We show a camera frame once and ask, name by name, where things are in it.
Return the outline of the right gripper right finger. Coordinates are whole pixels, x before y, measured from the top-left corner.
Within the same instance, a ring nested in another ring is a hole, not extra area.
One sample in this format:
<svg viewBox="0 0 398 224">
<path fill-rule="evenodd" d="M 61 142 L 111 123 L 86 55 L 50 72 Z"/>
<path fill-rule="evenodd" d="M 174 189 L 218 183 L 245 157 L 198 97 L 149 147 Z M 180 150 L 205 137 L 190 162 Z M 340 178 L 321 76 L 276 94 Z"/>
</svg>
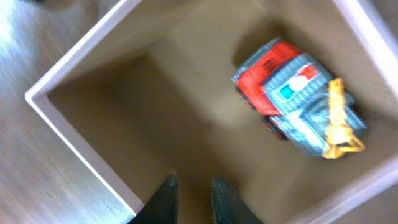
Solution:
<svg viewBox="0 0 398 224">
<path fill-rule="evenodd" d="M 211 181 L 211 204 L 216 224 L 263 224 L 226 179 Z"/>
</svg>

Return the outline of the red grey toy truck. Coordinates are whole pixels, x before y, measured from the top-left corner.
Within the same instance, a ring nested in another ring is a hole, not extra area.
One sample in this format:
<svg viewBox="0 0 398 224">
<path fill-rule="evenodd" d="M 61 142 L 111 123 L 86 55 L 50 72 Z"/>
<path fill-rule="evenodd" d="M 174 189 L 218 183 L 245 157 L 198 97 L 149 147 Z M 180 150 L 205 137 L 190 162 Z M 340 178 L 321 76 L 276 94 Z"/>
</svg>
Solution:
<svg viewBox="0 0 398 224">
<path fill-rule="evenodd" d="M 340 78 L 291 43 L 276 38 L 261 46 L 232 81 L 278 139 L 325 159 L 364 151 L 366 125 L 353 109 L 355 98 Z"/>
</svg>

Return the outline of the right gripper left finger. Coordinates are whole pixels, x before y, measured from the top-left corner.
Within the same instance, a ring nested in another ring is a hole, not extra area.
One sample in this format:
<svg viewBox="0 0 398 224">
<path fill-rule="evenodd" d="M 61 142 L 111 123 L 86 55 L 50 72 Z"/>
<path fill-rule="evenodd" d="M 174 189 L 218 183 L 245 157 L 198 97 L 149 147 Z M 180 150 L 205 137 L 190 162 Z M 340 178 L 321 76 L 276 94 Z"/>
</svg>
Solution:
<svg viewBox="0 0 398 224">
<path fill-rule="evenodd" d="M 127 224 L 178 223 L 178 190 L 178 176 L 169 175 L 140 212 Z"/>
</svg>

